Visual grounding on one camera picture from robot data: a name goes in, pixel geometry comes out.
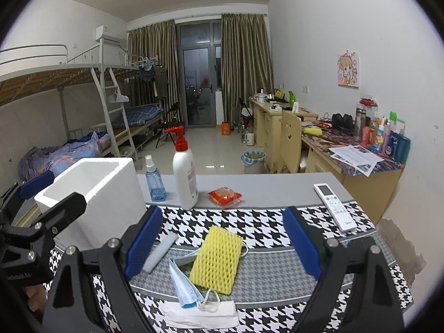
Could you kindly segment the person's left hand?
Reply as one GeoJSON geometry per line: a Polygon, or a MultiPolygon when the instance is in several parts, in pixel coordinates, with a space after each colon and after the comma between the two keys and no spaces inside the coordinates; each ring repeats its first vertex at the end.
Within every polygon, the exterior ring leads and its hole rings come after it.
{"type": "Polygon", "coordinates": [[[22,289],[26,293],[28,306],[32,312],[45,310],[47,296],[43,285],[27,286],[22,289]]]}

